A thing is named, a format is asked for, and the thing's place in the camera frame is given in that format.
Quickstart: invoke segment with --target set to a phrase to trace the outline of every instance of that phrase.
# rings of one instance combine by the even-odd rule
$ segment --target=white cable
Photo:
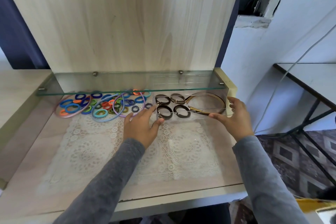
[[[255,127],[255,129],[254,129],[254,133],[256,133],[256,130],[257,130],[257,128],[259,127],[259,125],[260,125],[260,123],[261,123],[261,121],[263,120],[263,118],[264,118],[264,116],[265,116],[265,114],[266,114],[266,111],[267,111],[267,109],[268,109],[268,107],[270,106],[270,104],[271,104],[271,101],[272,101],[272,99],[273,99],[273,97],[274,97],[274,95],[275,95],[275,92],[277,91],[277,89],[278,89],[278,87],[279,87],[279,85],[280,85],[280,83],[282,82],[282,80],[286,77],[286,75],[289,73],[289,71],[290,70],[292,70],[292,68],[311,50],[311,49],[313,49],[319,42],[321,42],[327,35],[329,35],[330,33],[331,33],[331,31],[333,31],[334,30],[334,28],[336,28],[336,25],[334,25],[324,36],[322,36],[315,44],[313,44],[287,71],[286,71],[286,73],[283,75],[283,77],[281,78],[281,80],[278,82],[278,84],[276,85],[276,87],[275,87],[275,89],[274,89],[274,91],[273,91],[273,94],[272,94],[272,96],[271,96],[271,98],[269,99],[269,101],[268,101],[268,103],[267,103],[267,106],[266,106],[266,108],[265,108],[265,110],[264,110],[264,112],[263,112],[263,114],[262,114],[262,116],[261,116],[261,119],[259,120],[259,122],[258,122],[258,124],[256,125],[256,127]]]

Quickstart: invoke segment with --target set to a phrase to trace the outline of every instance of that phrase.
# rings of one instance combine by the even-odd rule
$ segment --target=wood grain panel
[[[212,70],[235,0],[14,0],[53,72]]]

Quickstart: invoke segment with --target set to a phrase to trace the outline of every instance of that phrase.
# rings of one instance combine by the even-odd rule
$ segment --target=gray sleeve
[[[144,153],[145,147],[139,141],[126,139],[99,174],[53,223],[107,224],[122,189]]]
[[[309,223],[255,136],[237,142],[233,152],[259,224]]]

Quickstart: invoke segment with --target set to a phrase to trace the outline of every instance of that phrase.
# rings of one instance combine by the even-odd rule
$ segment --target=table top
[[[51,70],[0,71],[0,128],[51,74]]]
[[[292,64],[273,66],[285,73]],[[287,76],[331,109],[336,110],[336,64],[296,64]]]

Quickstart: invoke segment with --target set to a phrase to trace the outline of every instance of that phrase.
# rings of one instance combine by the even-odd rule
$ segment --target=person
[[[237,141],[233,152],[256,220],[259,224],[308,223],[295,198],[254,136],[245,104],[237,98],[228,99],[234,111],[231,117],[218,113],[212,113],[209,117],[220,121]],[[126,116],[123,143],[54,224],[107,224],[110,221],[122,189],[164,122],[160,118],[149,128],[149,118],[155,108],[139,112],[132,120],[132,113]]]

